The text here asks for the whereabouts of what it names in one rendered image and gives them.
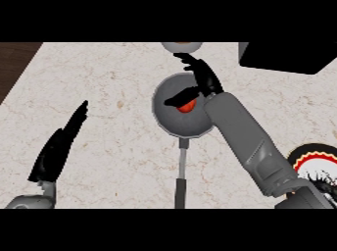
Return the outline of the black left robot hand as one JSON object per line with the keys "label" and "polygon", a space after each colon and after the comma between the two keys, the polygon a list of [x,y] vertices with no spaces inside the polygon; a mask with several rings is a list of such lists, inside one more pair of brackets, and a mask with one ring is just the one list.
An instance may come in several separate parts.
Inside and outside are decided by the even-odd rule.
{"label": "black left robot hand", "polygon": [[66,126],[54,131],[40,148],[27,181],[54,182],[57,180],[64,167],[70,146],[86,119],[86,112],[88,101],[83,101],[71,114]]}

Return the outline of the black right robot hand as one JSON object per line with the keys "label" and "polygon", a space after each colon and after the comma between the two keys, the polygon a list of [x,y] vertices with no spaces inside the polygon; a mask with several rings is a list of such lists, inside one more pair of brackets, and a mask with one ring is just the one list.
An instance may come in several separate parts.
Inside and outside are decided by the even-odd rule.
{"label": "black right robot hand", "polygon": [[196,85],[185,87],[169,99],[165,105],[173,108],[182,107],[199,95],[207,97],[210,94],[224,92],[216,75],[202,59],[196,59],[187,53],[173,53],[172,56],[179,59],[187,67],[182,69],[193,72]]}

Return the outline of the red tomato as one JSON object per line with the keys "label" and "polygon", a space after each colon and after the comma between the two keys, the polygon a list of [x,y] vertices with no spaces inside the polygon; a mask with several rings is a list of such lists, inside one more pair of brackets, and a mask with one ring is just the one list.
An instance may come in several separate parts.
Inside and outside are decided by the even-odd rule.
{"label": "red tomato", "polygon": [[196,100],[191,100],[181,107],[176,107],[176,111],[182,114],[190,113],[193,111],[194,106],[196,106]]}

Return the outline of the patterned white plate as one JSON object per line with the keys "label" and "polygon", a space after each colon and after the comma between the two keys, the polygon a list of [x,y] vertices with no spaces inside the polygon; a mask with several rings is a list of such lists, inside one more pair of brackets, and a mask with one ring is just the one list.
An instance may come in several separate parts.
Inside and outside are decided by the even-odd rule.
{"label": "patterned white plate", "polygon": [[321,143],[298,146],[287,156],[289,164],[337,209],[337,147]]}

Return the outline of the grey round bowl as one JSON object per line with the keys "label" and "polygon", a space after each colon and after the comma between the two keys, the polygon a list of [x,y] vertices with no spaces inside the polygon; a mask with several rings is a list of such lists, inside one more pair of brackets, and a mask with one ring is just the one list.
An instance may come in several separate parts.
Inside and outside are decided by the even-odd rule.
{"label": "grey round bowl", "polygon": [[169,53],[193,53],[202,46],[200,42],[163,42],[163,48]]}

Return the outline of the grey frying pan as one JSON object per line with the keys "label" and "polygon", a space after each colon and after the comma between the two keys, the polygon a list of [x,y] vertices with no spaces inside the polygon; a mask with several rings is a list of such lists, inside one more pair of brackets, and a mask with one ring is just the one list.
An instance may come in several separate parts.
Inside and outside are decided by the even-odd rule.
{"label": "grey frying pan", "polygon": [[168,135],[178,138],[178,175],[173,190],[173,208],[184,208],[185,201],[185,152],[188,140],[199,138],[212,129],[210,120],[203,112],[204,98],[199,95],[193,100],[191,110],[179,112],[172,106],[165,105],[165,101],[184,89],[196,85],[193,74],[179,73],[165,78],[156,87],[151,97],[151,113],[157,125]]}

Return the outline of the black box appliance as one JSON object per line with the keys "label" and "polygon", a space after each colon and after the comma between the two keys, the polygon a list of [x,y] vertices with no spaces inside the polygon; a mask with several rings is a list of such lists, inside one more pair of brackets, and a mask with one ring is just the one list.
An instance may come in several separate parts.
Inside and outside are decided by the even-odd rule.
{"label": "black box appliance", "polygon": [[337,59],[337,42],[240,42],[241,67],[314,75]]}

